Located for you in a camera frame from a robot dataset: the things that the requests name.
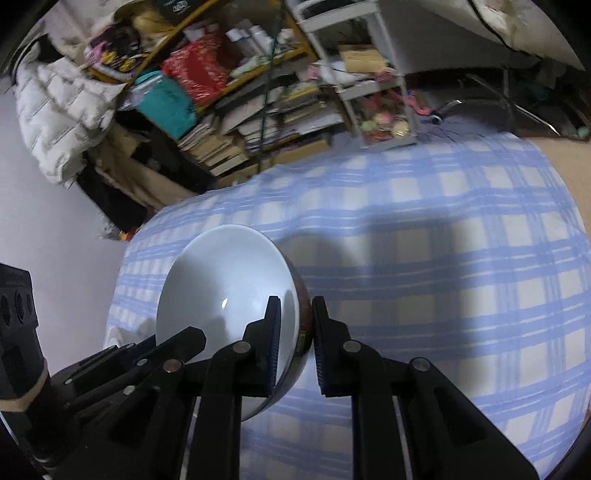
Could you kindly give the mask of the wooden bookshelf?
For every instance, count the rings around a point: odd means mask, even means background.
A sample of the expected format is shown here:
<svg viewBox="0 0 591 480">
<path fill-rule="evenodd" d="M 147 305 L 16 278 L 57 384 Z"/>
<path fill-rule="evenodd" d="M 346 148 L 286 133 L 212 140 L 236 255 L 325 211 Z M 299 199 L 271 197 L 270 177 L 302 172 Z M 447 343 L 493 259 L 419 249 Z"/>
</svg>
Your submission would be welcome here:
<svg viewBox="0 0 591 480">
<path fill-rule="evenodd" d="M 198 191 L 329 147 L 341 117 L 283 1 L 132 1 L 85 50 L 121 88 L 95 155 L 114 178 L 159 173 Z"/>
</svg>

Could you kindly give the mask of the white utility cart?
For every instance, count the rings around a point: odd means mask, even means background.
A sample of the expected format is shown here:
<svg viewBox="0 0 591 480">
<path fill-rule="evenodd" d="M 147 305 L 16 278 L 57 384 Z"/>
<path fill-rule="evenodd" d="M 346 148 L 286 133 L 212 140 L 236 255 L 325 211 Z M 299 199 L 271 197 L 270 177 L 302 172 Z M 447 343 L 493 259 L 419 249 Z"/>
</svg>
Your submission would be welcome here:
<svg viewBox="0 0 591 480">
<path fill-rule="evenodd" d="M 291 13 L 318 54 L 318 79 L 335 90 L 361 145 L 417 142 L 406 79 L 377 1 L 295 1 Z"/>
</svg>

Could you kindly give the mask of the teal bag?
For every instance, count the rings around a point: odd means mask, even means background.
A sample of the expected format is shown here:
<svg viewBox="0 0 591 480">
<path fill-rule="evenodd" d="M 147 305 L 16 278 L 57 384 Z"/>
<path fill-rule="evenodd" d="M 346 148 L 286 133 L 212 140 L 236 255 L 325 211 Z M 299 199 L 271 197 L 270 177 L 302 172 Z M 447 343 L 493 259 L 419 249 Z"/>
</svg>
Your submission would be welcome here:
<svg viewBox="0 0 591 480">
<path fill-rule="evenodd" d="M 181 139 L 197 125 L 197 111 L 190 96 L 160 71 L 138 77 L 130 93 L 134 109 L 173 140 Z"/>
</svg>

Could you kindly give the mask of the stack of books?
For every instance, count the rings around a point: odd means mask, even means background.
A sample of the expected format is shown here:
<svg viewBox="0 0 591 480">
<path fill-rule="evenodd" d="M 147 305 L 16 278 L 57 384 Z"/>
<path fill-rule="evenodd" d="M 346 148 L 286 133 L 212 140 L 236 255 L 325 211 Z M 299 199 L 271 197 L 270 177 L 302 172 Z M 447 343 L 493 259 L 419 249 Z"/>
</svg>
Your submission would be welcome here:
<svg viewBox="0 0 591 480">
<path fill-rule="evenodd" d="M 249 161 L 245 139 L 240 134 L 222 133 L 221 119 L 210 114 L 202 117 L 178 142 L 178 148 L 190 161 L 214 177 L 222 177 Z"/>
</svg>

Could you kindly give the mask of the black box number 40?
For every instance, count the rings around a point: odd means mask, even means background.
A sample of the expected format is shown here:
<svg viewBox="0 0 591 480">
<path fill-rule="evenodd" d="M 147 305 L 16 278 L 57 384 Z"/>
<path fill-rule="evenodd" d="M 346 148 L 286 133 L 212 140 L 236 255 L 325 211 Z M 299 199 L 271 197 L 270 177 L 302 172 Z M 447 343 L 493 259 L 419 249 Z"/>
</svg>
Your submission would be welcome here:
<svg viewBox="0 0 591 480">
<path fill-rule="evenodd" d="M 204 2 L 202 0 L 153 0 L 152 4 L 165 19 L 172 24 L 178 24 Z"/>
</svg>

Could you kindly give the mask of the blue white plaid tablecloth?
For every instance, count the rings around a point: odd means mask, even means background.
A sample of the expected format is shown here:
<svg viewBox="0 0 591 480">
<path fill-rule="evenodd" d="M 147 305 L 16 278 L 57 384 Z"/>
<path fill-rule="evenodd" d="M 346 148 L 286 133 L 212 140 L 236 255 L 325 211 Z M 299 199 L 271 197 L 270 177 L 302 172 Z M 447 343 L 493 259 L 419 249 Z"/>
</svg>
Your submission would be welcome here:
<svg viewBox="0 0 591 480">
<path fill-rule="evenodd" d="M 356 339 L 428 358 L 541 477 L 574 443 L 590 408 L 590 233 L 532 141 L 331 155 L 168 207 L 124 254 L 107 345 L 154 332 L 173 261 L 223 224 L 276 242 Z"/>
</svg>

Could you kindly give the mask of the white puffer jacket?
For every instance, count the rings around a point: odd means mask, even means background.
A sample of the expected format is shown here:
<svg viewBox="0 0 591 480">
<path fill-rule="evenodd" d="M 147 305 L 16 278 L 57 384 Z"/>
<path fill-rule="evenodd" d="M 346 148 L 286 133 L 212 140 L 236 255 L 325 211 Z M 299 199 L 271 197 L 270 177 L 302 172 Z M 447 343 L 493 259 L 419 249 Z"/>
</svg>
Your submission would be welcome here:
<svg viewBox="0 0 591 480">
<path fill-rule="evenodd" d="M 86 76 L 66 57 L 42 60 L 53 45 L 43 36 L 30 42 L 12 69 L 22 139 L 43 176 L 68 186 L 84 169 L 83 155 L 102 142 L 114 119 L 122 84 Z"/>
</svg>

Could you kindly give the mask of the beige hanging coat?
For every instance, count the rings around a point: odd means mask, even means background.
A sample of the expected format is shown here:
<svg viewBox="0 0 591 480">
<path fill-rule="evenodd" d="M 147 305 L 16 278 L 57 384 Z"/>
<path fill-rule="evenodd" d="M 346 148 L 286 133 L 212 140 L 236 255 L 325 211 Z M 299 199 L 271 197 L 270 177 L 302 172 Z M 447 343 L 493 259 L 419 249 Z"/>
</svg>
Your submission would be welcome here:
<svg viewBox="0 0 591 480">
<path fill-rule="evenodd" d="M 87 154 L 109 185 L 152 212 L 194 197 L 194 192 L 131 157 L 143 144 L 137 135 L 113 123 L 101 143 Z"/>
</svg>

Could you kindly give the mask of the green pole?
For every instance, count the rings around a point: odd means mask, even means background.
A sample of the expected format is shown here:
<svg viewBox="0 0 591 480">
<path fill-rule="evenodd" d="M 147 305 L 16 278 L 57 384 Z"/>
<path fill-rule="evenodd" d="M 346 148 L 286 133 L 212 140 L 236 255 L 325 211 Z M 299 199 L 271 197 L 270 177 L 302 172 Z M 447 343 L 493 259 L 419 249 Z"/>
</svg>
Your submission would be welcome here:
<svg viewBox="0 0 591 480">
<path fill-rule="evenodd" d="M 264 84 L 263 108 L 260 111 L 260 129 L 259 129 L 259 148 L 256 152 L 256 172 L 260 173 L 263 169 L 263 151 L 264 136 L 266 135 L 266 112 L 270 102 L 270 86 L 273 82 L 274 59 L 276 59 L 277 45 L 279 45 L 280 31 L 283 29 L 283 23 L 287 15 L 287 1 L 280 0 L 279 11 L 276 15 L 276 25 L 273 27 L 273 41 L 271 41 L 271 50 L 269 63 L 266 68 L 266 83 Z"/>
</svg>

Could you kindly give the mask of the white bowl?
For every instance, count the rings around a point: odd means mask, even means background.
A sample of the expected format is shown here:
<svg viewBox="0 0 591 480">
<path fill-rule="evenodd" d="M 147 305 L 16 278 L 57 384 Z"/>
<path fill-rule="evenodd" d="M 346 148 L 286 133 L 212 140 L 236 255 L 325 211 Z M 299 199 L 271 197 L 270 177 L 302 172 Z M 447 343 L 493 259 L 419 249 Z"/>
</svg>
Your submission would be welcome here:
<svg viewBox="0 0 591 480">
<path fill-rule="evenodd" d="M 290 259 L 269 238 L 243 225 L 221 225 L 193 239 L 173 262 L 157 304 L 158 344 L 186 327 L 204 332 L 205 360 L 242 339 L 246 325 L 263 319 L 271 296 L 280 299 L 276 388 L 270 399 L 246 397 L 247 420 L 280 401 L 294 386 L 311 347 L 308 290 Z"/>
</svg>

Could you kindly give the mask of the red patterned bag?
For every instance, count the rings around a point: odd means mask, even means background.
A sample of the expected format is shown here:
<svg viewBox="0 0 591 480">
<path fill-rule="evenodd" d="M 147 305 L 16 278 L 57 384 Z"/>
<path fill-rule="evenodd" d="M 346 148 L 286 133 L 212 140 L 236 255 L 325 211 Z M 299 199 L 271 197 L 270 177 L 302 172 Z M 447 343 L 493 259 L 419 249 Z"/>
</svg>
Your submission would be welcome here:
<svg viewBox="0 0 591 480">
<path fill-rule="evenodd" d="M 218 59 L 222 40 L 207 33 L 172 52 L 161 64 L 162 73 L 175 80 L 202 107 L 221 95 L 228 83 L 229 70 Z"/>
</svg>

